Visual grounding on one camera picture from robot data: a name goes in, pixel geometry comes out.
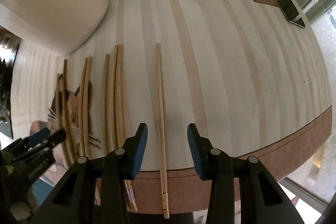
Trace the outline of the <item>beige utensil holder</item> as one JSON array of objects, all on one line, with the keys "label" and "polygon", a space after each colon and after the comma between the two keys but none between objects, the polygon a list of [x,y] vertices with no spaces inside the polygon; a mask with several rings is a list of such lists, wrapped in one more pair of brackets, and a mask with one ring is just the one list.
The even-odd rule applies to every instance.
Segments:
[{"label": "beige utensil holder", "polygon": [[109,0],[1,0],[1,26],[55,56],[65,56],[94,32]]}]

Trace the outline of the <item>striped cat table mat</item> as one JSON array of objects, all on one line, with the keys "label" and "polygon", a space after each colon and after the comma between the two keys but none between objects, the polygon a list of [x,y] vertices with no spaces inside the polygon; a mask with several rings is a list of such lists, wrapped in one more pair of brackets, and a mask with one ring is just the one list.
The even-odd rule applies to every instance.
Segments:
[{"label": "striped cat table mat", "polygon": [[[67,59],[67,88],[80,85],[92,57],[90,132],[101,137],[101,85],[106,54],[122,44],[122,110],[126,137],[142,122],[148,140],[132,186],[140,213],[162,212],[157,142],[155,45],[161,45],[169,210],[205,209],[210,183],[195,173],[187,141],[194,123],[233,157],[255,155],[281,180],[325,142],[313,37],[282,11],[253,0],[110,0],[100,26]],[[22,42],[11,88],[13,134],[34,121],[54,122],[56,76],[64,58]]]}]

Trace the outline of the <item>black smartphone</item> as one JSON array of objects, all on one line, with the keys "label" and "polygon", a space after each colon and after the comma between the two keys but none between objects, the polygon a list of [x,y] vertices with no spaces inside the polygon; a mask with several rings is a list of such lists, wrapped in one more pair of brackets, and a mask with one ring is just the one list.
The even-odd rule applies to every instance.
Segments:
[{"label": "black smartphone", "polygon": [[306,25],[300,15],[297,7],[294,5],[292,0],[276,0],[280,9],[282,10],[286,20],[301,28],[305,28]]}]

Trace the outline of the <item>steel steamer pot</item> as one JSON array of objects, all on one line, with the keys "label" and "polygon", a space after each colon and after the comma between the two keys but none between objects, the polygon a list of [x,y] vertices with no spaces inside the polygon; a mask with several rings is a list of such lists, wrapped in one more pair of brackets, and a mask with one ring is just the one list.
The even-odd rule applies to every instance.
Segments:
[{"label": "steel steamer pot", "polygon": [[1,60],[15,59],[21,41],[20,37],[1,27]]}]

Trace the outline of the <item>black gas stove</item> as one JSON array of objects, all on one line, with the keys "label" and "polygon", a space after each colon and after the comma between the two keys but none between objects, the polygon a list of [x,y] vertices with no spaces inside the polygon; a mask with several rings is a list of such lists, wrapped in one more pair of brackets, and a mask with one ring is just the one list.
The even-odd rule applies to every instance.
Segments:
[{"label": "black gas stove", "polygon": [[10,139],[14,138],[11,121],[11,85],[18,49],[19,44],[12,49],[6,49],[8,55],[1,57],[1,133]]}]

